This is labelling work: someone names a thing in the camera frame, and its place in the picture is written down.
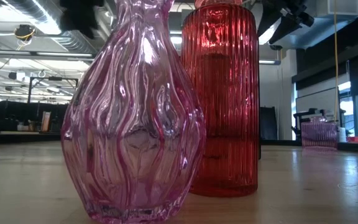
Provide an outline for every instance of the wooden table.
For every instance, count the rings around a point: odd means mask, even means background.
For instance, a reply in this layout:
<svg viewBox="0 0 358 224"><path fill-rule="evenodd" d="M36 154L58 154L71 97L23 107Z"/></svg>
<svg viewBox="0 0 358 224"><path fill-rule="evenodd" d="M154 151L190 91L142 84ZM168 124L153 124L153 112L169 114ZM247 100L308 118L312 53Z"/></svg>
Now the wooden table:
<svg viewBox="0 0 358 224"><path fill-rule="evenodd" d="M0 145L0 224L95 223L86 215L59 142ZM304 155L266 146L257 193L189 194L167 223L358 223L358 154Z"/></svg>

